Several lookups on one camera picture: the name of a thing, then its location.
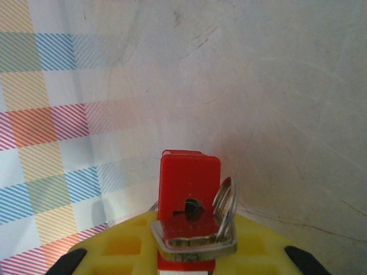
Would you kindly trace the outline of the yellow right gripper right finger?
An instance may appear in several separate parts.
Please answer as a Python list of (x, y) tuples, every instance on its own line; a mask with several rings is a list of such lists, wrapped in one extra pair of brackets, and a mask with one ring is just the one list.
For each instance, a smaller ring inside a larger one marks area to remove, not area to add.
[(237, 251), (216, 259), (212, 275), (330, 275), (309, 252), (281, 234), (236, 215)]

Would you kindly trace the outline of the silver key with ring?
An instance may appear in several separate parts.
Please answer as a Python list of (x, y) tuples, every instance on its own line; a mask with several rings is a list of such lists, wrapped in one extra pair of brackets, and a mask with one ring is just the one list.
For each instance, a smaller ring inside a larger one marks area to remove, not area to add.
[(209, 261), (237, 250), (235, 214), (238, 187), (231, 177), (221, 184), (213, 210), (194, 198), (167, 220), (151, 224), (161, 256), (173, 262)]

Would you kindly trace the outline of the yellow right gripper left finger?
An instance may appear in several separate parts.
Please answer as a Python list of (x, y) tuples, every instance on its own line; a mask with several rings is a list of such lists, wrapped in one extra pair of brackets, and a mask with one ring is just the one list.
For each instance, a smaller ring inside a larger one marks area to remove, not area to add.
[(158, 275), (157, 246), (147, 211), (79, 242), (50, 268), (50, 275)]

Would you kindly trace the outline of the red padlock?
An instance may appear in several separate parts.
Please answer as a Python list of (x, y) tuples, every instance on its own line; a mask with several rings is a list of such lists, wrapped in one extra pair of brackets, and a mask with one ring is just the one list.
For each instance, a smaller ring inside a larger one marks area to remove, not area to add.
[(158, 216), (163, 239), (182, 239), (185, 245), (213, 241), (219, 224), (213, 200), (220, 188), (221, 162), (199, 151), (162, 153)]

